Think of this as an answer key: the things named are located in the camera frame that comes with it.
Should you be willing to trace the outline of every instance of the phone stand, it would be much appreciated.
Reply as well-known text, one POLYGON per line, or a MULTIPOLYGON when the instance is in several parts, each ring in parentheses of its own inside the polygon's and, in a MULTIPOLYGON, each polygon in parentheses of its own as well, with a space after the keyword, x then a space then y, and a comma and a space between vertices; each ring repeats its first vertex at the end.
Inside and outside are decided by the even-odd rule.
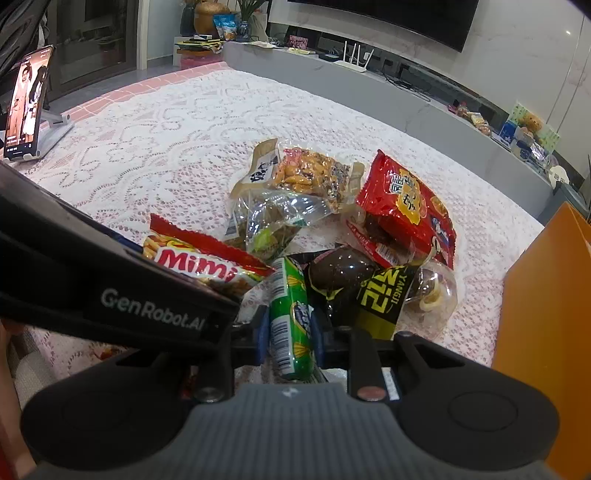
POLYGON ((41 160, 74 126, 74 122, 70 120, 70 115, 53 113, 49 110, 41 110, 41 122, 43 121, 47 121, 49 127, 44 129, 39 128, 36 155, 25 153, 22 157, 4 158, 4 161, 22 162, 41 160))

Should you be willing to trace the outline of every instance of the smartphone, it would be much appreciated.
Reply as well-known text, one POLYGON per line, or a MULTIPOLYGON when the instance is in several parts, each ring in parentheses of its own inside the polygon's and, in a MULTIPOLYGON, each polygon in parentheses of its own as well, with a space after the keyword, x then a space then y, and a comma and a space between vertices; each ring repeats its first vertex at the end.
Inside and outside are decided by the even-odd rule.
POLYGON ((8 111, 4 156, 9 160, 26 154, 37 155, 41 109, 47 86, 53 46, 27 54, 18 71, 8 111))

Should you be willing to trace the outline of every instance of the red snack bag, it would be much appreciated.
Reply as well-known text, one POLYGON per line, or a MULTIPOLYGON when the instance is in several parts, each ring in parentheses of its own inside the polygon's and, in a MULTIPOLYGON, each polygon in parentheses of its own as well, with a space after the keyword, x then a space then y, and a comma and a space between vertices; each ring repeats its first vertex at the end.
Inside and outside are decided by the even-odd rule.
POLYGON ((274 272, 242 250, 205 233, 182 230, 158 215, 150 214, 150 229, 144 256, 230 297, 242 298, 274 272))
POLYGON ((369 177, 356 199, 401 246, 428 255, 453 269, 456 231, 445 205, 415 175, 378 150, 369 177))

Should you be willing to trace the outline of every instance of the black tv screen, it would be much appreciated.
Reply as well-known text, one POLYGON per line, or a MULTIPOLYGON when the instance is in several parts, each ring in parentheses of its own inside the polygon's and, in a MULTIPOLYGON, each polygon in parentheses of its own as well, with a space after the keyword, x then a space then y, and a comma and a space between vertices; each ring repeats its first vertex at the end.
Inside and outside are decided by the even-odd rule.
POLYGON ((337 8, 399 25, 462 51, 478 0, 288 0, 337 8))

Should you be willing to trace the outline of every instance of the table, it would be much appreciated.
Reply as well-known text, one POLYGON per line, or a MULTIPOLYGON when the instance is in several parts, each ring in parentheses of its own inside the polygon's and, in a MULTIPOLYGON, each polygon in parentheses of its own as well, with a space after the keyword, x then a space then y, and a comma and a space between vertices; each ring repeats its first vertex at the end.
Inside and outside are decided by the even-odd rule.
MULTIPOLYGON (((169 73, 107 93, 69 112, 76 124, 45 159, 17 168, 97 221, 142 242, 150 212, 220 238, 229 188, 254 146, 283 137, 363 161, 377 149, 423 179, 457 230, 459 304, 437 343, 492 362, 507 269, 542 230, 521 207, 450 158, 359 112, 225 63, 169 73)), ((331 248, 336 216, 303 229, 289 252, 331 248)), ((246 307, 261 298, 252 292, 246 307)), ((243 311, 243 319, 248 309, 243 311)), ((97 363, 97 343, 33 329, 57 378, 97 363)), ((240 373, 268 380, 268 371, 240 373)))

